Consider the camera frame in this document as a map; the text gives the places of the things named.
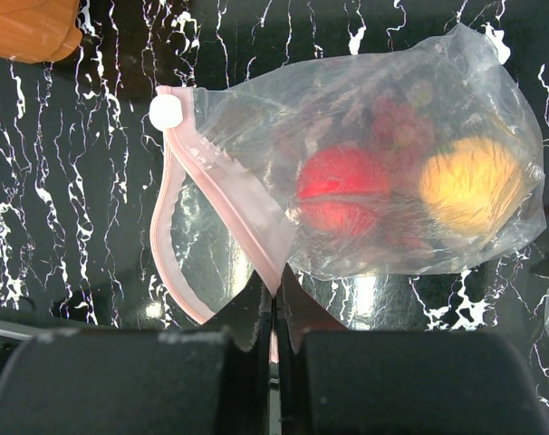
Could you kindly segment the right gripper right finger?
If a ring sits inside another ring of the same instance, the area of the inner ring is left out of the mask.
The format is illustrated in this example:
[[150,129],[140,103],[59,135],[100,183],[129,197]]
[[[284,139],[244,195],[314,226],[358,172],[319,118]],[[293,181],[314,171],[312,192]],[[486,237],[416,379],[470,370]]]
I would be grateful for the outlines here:
[[495,334],[352,331],[290,268],[274,305],[285,434],[549,434],[528,370]]

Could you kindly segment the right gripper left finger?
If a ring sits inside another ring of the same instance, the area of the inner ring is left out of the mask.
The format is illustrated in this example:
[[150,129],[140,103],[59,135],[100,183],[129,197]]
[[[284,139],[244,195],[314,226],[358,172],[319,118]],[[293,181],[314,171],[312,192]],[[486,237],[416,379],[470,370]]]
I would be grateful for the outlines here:
[[192,330],[39,333],[0,375],[0,434],[265,434],[271,308],[251,275]]

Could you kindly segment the red apple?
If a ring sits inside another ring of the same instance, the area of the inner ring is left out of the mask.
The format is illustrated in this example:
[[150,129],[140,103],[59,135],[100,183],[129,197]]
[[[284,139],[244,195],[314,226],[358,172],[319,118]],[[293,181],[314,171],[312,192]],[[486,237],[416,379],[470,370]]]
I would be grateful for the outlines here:
[[323,232],[358,236],[379,220],[374,201],[387,199],[390,180],[368,150],[336,146],[309,158],[296,181],[302,221]]

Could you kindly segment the pink zip top bag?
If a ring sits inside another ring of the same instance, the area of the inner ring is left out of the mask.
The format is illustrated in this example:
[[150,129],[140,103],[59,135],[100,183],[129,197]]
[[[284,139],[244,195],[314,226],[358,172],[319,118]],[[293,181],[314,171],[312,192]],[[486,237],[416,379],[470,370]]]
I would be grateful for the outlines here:
[[292,63],[223,91],[160,85],[150,225],[163,285],[197,322],[256,272],[456,274],[545,227],[543,141],[493,40]]

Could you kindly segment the yellow pink peach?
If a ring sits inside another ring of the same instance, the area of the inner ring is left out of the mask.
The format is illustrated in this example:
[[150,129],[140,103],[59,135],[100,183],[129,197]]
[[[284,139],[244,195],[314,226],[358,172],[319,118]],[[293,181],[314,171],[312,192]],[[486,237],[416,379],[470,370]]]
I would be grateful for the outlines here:
[[508,147],[483,137],[453,143],[426,160],[419,194],[431,215],[454,233],[484,237],[501,228],[525,196],[521,165]]

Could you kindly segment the light red grape bunch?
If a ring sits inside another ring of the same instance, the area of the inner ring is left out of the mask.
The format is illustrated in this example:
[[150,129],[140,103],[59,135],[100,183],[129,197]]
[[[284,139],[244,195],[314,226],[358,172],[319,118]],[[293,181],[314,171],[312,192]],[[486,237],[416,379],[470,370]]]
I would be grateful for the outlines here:
[[386,150],[417,150],[427,152],[435,144],[433,120],[409,102],[398,102],[396,93],[388,89],[371,105],[371,134]]

